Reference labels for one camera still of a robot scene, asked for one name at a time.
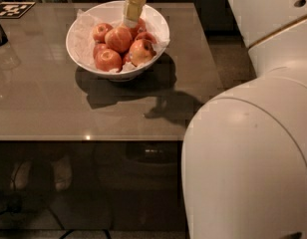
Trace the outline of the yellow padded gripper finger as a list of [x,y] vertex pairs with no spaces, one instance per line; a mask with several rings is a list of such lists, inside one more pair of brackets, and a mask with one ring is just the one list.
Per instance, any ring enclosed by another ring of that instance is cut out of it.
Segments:
[[147,0],[125,0],[123,22],[129,28],[134,28],[142,14]]

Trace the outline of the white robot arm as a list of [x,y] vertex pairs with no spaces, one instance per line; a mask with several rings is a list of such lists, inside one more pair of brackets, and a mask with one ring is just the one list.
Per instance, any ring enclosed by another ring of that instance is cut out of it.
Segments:
[[190,239],[307,239],[307,0],[228,0],[256,73],[192,118]]

